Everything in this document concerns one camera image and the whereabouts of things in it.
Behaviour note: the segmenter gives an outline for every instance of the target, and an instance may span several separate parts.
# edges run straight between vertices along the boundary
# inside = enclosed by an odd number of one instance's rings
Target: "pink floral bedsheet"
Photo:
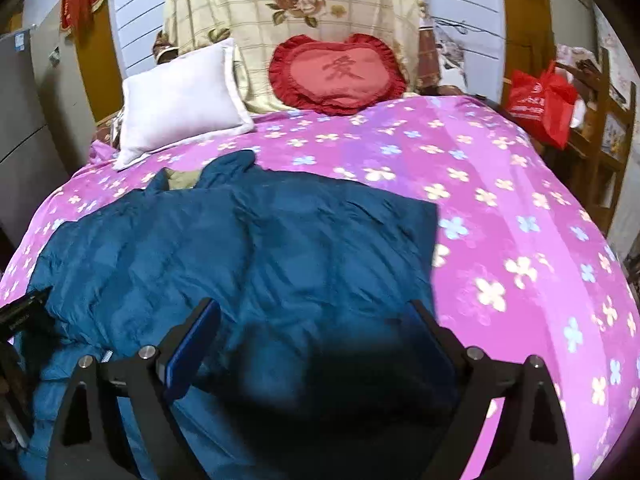
[[[92,162],[39,208],[0,282],[0,304],[26,290],[63,221],[145,187],[163,167],[201,168],[249,148],[273,170],[311,171],[440,206],[433,258],[442,325],[493,358],[542,356],[568,422],[576,478],[600,465],[636,405],[640,320],[620,266],[526,134],[466,97],[413,97],[350,117],[278,112],[254,133],[171,148],[121,173],[94,143]],[[107,151],[100,157],[100,151]],[[465,472],[474,478],[497,427],[492,403]]]

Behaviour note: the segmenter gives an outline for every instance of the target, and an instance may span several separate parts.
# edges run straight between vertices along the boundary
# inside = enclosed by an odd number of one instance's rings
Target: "black device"
[[[0,310],[3,344],[6,336],[28,325],[34,312],[44,310],[48,292],[35,292]],[[489,403],[499,397],[504,397],[504,407],[478,479],[573,479],[564,417],[542,358],[532,355],[523,364],[492,360],[478,347],[464,348],[453,332],[436,323],[421,302],[412,301],[407,308],[420,317],[424,329],[450,359],[462,391],[452,422],[420,480],[460,478]],[[205,298],[183,324],[169,330],[157,347],[143,346],[132,357],[105,363],[95,356],[82,357],[68,382],[54,426],[47,480],[140,478],[122,425],[118,397],[129,397],[146,452],[160,480],[208,479],[170,405],[186,394],[220,319],[219,306]],[[0,380],[4,373],[0,368]],[[18,400],[14,399],[11,406],[20,411]],[[23,436],[31,434],[28,413],[17,413],[14,418],[22,420]]]

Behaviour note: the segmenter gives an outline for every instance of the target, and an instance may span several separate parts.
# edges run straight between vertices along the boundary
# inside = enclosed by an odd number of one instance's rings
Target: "silver bolt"
[[[545,365],[544,360],[539,355],[530,356],[529,363],[533,365],[534,368],[542,368]]]
[[[91,355],[85,355],[82,356],[79,360],[78,360],[78,365],[81,368],[88,368],[89,366],[91,366],[94,363],[94,357]]]
[[[470,359],[473,359],[473,361],[479,361],[484,357],[484,351],[477,346],[470,346],[466,349],[466,355],[468,355]]]
[[[154,355],[156,355],[156,347],[153,345],[143,346],[140,350],[138,350],[138,355],[143,359],[150,359]]]

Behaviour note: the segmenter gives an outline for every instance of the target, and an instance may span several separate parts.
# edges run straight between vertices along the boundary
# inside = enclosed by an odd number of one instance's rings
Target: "white pillow trim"
[[[236,111],[238,112],[239,117],[242,119],[244,124],[240,126],[236,126],[235,128],[228,128],[226,130],[216,130],[215,132],[207,132],[204,134],[199,134],[193,137],[187,137],[186,139],[178,140],[177,142],[172,142],[171,144],[167,144],[162,146],[161,148],[156,148],[149,152],[145,152],[140,155],[138,158],[128,162],[127,164],[119,165],[118,161],[113,165],[113,169],[116,171],[126,170],[130,168],[134,164],[142,162],[146,158],[151,155],[159,152],[163,152],[164,150],[168,150],[170,148],[174,148],[175,146],[181,146],[182,144],[189,144],[191,142],[198,142],[201,140],[211,139],[213,137],[223,137],[223,136],[238,136],[242,134],[246,134],[254,129],[254,120],[252,120],[251,115],[244,107],[244,103],[240,98],[240,94],[238,93],[238,87],[236,86],[236,81],[234,79],[234,48],[232,46],[224,46],[223,52],[225,56],[225,85],[226,89],[229,93],[229,97],[236,107]],[[129,88],[124,86],[124,102],[127,102],[127,94],[129,93]],[[128,108],[124,107],[124,113],[122,117],[122,121],[127,120],[127,112]]]

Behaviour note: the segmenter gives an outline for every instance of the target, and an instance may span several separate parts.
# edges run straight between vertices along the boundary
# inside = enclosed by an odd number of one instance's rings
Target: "white pillow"
[[[126,78],[120,154],[113,168],[124,170],[185,142],[253,129],[234,81],[233,54],[229,38]]]

